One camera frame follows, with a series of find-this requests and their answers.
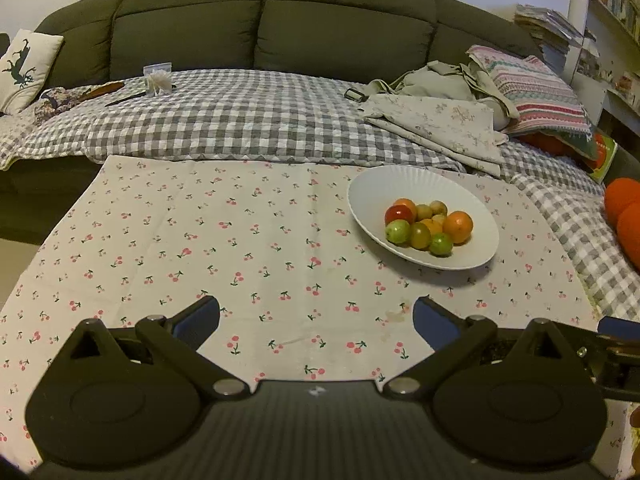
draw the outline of silver bolt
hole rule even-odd
[[[244,392],[244,383],[238,379],[220,379],[213,385],[217,394],[233,396]]]
[[[412,394],[420,388],[420,383],[412,377],[396,377],[389,381],[389,389],[395,394]]]

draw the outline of pink striped knit pillow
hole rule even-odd
[[[509,56],[474,45],[467,53],[494,80],[498,90],[520,112],[520,120],[502,132],[553,135],[580,154],[597,157],[593,127],[574,90],[535,56]]]

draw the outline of beige floor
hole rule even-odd
[[[37,250],[37,245],[10,242],[0,238],[0,310]]]

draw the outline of white pillow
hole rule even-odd
[[[0,57],[0,112],[15,115],[35,99],[62,46],[62,36],[19,30]]]

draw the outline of paper plate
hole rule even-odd
[[[440,200],[449,212],[465,211],[474,222],[469,241],[454,246],[451,256],[395,246],[385,239],[385,211],[399,198],[416,204]],[[498,250],[498,226],[475,195],[452,180],[415,166],[378,166],[359,174],[348,191],[349,208],[360,227],[383,247],[410,262],[443,270],[473,269],[487,263]]]

